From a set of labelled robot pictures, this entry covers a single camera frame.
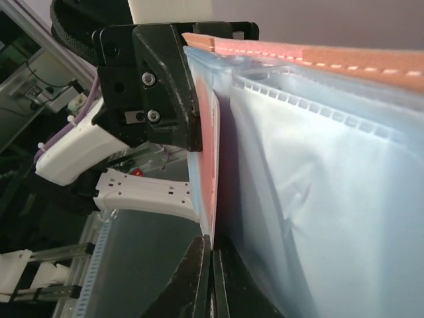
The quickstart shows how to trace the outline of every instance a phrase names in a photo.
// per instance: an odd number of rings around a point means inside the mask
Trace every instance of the black bracket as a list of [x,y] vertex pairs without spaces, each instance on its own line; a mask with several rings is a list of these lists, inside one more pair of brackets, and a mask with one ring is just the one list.
[[127,145],[150,141],[201,151],[199,105],[182,34],[258,40],[254,23],[108,26],[93,33],[104,107],[93,122]]

